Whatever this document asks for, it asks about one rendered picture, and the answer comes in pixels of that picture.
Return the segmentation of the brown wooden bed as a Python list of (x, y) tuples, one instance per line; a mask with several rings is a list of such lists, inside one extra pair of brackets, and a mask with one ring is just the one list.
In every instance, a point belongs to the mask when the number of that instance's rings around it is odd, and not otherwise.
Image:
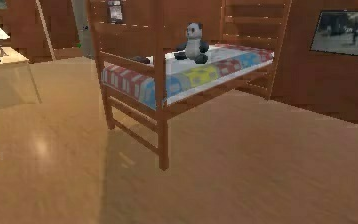
[[(292, 1), (121, 0), (123, 20), (115, 24), (108, 0), (85, 0), (108, 127), (122, 125), (119, 110), (149, 128), (155, 143), (131, 136), (167, 169), (171, 119), (232, 90), (271, 97)], [(205, 64), (174, 57), (192, 22), (203, 24)]]

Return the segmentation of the black and white panda toy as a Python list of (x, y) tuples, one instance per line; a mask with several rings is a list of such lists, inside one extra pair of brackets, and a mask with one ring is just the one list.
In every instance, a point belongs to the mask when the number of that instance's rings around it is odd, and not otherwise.
[(178, 45), (174, 57), (176, 60), (193, 60), (196, 64), (205, 64), (208, 61), (206, 52), (209, 50), (209, 44), (202, 40), (203, 24), (189, 23), (186, 31), (187, 41)]

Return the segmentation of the small dark framed picture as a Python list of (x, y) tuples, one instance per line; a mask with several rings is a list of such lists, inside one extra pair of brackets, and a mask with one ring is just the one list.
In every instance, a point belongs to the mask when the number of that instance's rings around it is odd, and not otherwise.
[(108, 0), (108, 11), (112, 23), (121, 23), (123, 20), (121, 0)]

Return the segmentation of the light wooden table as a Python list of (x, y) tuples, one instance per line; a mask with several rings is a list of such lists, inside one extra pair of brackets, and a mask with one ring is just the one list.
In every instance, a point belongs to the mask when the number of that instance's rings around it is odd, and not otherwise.
[(42, 103), (29, 59), (11, 47), (0, 47), (0, 109)]

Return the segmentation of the framed grey picture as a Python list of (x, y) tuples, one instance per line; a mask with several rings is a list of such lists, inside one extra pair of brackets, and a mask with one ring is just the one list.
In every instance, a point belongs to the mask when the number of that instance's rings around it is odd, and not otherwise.
[(322, 10), (310, 50), (358, 56), (358, 10)]

